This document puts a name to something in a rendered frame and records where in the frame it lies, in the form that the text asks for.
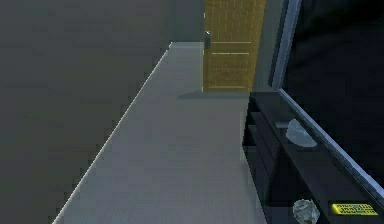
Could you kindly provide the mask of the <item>pale grey crumpled tissue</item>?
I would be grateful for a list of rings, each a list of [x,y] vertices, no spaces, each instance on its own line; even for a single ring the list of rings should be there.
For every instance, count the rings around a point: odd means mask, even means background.
[[[311,148],[317,145],[313,138],[296,119],[292,119],[288,123],[286,137],[291,143],[294,143],[300,147]]]

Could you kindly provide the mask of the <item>yellow wooden room door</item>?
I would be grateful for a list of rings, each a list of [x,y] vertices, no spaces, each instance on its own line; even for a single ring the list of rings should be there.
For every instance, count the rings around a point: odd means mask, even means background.
[[[251,92],[267,0],[205,0],[203,92]]]

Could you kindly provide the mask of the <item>black television stand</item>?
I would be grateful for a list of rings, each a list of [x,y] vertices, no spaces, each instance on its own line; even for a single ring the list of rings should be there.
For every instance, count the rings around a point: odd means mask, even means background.
[[[296,119],[317,143],[304,148],[286,137]],[[293,215],[297,200],[312,200],[316,224],[384,224],[384,200],[340,151],[319,138],[277,92],[249,96],[243,150],[267,224],[299,224]],[[377,216],[336,215],[334,203],[371,205]]]

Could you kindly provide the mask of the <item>black television set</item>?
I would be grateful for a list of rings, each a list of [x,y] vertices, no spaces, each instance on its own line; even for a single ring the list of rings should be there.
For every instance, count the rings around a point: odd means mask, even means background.
[[[384,201],[384,0],[285,0],[272,85]]]

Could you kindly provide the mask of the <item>grey round ball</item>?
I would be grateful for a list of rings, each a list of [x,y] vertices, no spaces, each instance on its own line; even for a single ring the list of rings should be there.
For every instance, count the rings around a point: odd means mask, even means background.
[[[312,200],[297,200],[293,204],[293,215],[299,224],[316,224],[320,211]]]

